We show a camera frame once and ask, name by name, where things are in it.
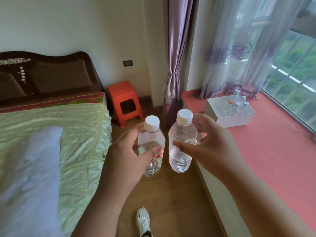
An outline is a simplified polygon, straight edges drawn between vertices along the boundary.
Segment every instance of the bed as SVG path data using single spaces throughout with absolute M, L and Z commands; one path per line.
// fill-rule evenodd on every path
M 0 53 L 0 113 L 0 183 L 12 147 L 45 127 L 63 127 L 58 219 L 70 236 L 96 191 L 111 144 L 104 89 L 89 55 Z

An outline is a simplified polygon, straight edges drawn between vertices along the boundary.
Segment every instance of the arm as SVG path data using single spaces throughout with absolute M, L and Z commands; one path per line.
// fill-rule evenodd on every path
M 205 114 L 193 123 L 206 132 L 202 144 L 174 141 L 181 151 L 196 159 L 218 178 L 233 196 L 252 236 L 315 236 L 270 187 L 243 161 L 231 133 Z
M 132 147 L 140 131 L 141 123 L 127 132 L 109 147 L 99 186 L 83 213 L 72 237 L 114 237 L 122 207 L 130 192 L 139 182 L 144 169 L 161 150 L 155 147 L 137 156 Z

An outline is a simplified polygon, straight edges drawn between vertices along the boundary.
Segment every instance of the wooden headboard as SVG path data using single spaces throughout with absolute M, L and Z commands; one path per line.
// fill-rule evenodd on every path
M 84 92 L 104 91 L 89 55 L 0 53 L 0 106 Z

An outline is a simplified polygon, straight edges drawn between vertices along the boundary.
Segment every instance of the white sneaker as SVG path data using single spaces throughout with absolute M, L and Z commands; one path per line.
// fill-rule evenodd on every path
M 137 228 L 139 230 L 140 237 L 142 237 L 147 231 L 150 232 L 149 214 L 148 214 L 147 210 L 144 207 L 142 207 L 142 208 L 137 210 L 136 224 L 137 224 Z

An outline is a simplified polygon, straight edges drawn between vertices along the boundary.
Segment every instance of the bottle cap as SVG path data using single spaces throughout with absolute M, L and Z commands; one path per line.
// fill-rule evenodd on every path
M 145 130 L 153 132 L 159 129 L 159 118 L 156 116 L 147 116 L 145 119 Z
M 192 123 L 193 113 L 189 109 L 181 109 L 177 114 L 177 123 L 179 125 L 189 125 Z

